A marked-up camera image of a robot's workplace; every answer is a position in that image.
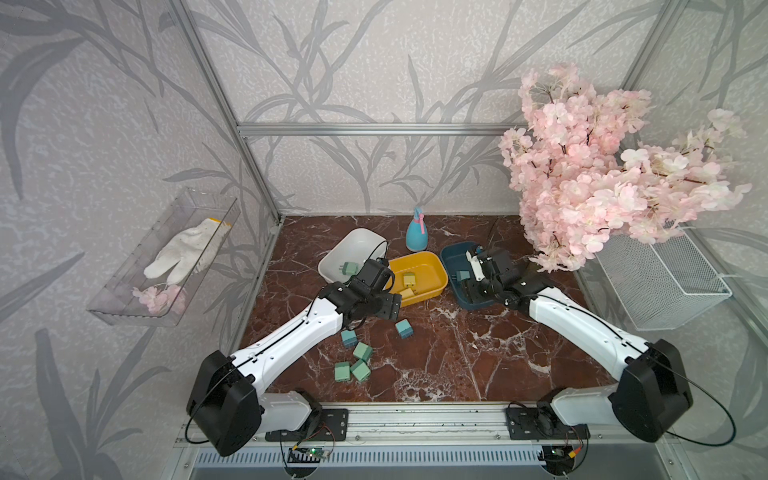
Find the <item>yellow plug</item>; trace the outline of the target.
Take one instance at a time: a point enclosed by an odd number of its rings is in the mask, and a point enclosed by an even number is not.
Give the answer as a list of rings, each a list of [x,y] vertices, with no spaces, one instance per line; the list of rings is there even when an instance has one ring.
[[[411,288],[406,288],[399,292],[403,300],[412,298],[415,296],[414,291]]]
[[[414,288],[417,285],[416,275],[413,272],[404,273],[403,285],[405,288]]]

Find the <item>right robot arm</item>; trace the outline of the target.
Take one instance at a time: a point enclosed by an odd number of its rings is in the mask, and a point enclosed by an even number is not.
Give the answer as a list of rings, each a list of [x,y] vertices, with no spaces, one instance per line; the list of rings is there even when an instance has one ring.
[[[561,388],[537,403],[545,433],[559,427],[619,425],[634,437],[659,440],[693,405],[682,358],[671,343],[649,343],[579,306],[550,278],[502,249],[476,246],[465,254],[467,294],[493,300],[556,331],[614,379],[592,388]]]

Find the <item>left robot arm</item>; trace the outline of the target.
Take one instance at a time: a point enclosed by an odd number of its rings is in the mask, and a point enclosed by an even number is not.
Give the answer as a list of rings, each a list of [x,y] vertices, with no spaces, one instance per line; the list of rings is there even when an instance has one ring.
[[[349,280],[325,285],[271,334],[232,354],[208,355],[187,403],[189,422],[222,457],[261,433],[313,435],[320,428],[320,403],[303,391],[272,393],[270,386],[318,343],[352,323],[397,319],[402,298],[392,290],[394,280],[388,260],[368,259]]]

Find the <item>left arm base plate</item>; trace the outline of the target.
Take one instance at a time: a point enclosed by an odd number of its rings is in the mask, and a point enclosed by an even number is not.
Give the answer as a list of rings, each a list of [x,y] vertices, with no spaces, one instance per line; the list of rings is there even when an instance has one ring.
[[[265,435],[267,442],[283,443],[300,441],[345,441],[349,427],[349,410],[345,408],[323,409],[312,413],[305,424],[296,431],[273,431]]]

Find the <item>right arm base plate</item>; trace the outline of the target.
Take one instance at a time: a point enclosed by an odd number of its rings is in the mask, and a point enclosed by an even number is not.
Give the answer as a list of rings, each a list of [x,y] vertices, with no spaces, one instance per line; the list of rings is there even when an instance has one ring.
[[[549,407],[528,406],[510,402],[505,411],[505,424],[511,440],[586,442],[591,434],[586,425],[568,426]]]

